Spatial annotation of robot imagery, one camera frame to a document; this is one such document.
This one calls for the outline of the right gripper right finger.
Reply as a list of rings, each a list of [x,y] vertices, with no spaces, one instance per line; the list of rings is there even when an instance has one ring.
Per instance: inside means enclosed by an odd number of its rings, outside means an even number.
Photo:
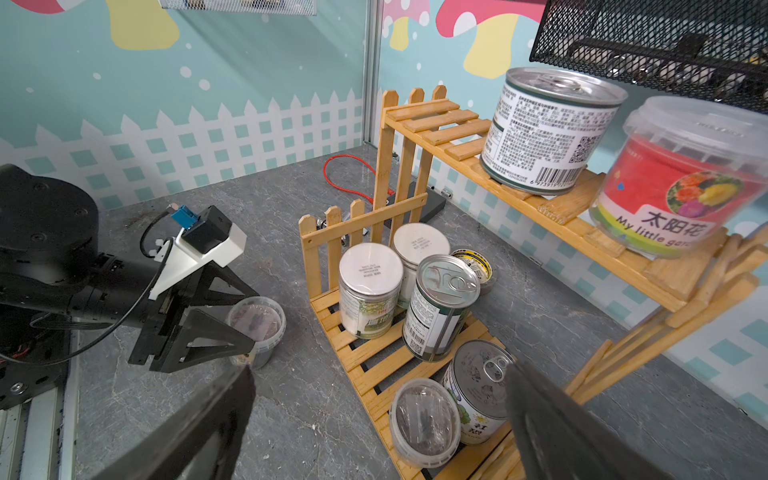
[[[506,404],[528,479],[669,479],[528,362],[506,367]]]

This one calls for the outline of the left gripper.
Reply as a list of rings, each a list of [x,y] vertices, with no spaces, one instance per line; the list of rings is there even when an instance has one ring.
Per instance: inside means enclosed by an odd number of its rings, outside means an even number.
[[[233,307],[257,295],[231,268],[206,264],[149,303],[128,363],[173,373],[250,352],[255,341],[207,309]]]

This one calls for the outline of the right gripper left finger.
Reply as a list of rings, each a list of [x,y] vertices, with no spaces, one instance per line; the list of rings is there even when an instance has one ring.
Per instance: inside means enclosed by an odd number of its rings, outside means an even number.
[[[248,367],[222,374],[98,479],[230,479],[255,400]]]

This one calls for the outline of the orange label seed jar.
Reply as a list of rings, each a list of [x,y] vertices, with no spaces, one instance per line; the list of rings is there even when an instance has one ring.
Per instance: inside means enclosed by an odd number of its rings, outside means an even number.
[[[287,326],[282,307],[276,301],[263,296],[240,301],[229,311],[226,322],[254,341],[247,354],[231,357],[230,363],[235,366],[248,365],[253,370],[258,370],[269,362]]]

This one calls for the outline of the small clear seed jar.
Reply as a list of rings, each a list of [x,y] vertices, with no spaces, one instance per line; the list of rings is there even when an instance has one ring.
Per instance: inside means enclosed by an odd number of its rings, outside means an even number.
[[[406,382],[394,397],[389,419],[395,451],[414,468],[443,467],[458,449],[458,407],[448,390],[430,378]]]

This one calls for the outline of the wooden two-tier shelf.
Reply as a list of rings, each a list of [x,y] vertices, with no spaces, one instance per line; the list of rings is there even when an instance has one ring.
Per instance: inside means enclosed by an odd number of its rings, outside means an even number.
[[[432,183],[451,191],[434,224],[450,240],[486,254],[499,273],[477,316],[515,354],[565,384],[605,340],[654,305],[449,167]],[[283,478],[394,479],[397,471],[327,347],[310,362],[327,379],[314,398],[328,407],[282,468]],[[730,403],[706,383],[724,364],[710,353],[682,365],[658,357],[590,400],[606,429],[677,479],[763,479],[767,432],[750,399]]]

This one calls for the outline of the red label seed jar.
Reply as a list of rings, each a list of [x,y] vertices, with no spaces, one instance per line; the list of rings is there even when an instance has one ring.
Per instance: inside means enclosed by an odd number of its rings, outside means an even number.
[[[626,248],[676,258],[767,189],[767,117],[654,96],[626,119],[626,142],[589,208]]]

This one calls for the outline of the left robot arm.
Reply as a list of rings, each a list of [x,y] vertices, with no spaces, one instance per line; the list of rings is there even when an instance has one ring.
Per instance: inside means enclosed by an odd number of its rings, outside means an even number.
[[[58,385],[71,337],[138,330],[128,361],[173,373],[249,353],[254,341],[212,314],[254,296],[230,268],[245,233],[216,207],[169,205],[179,232],[138,260],[102,252],[93,198],[68,182],[1,168],[1,406]]]

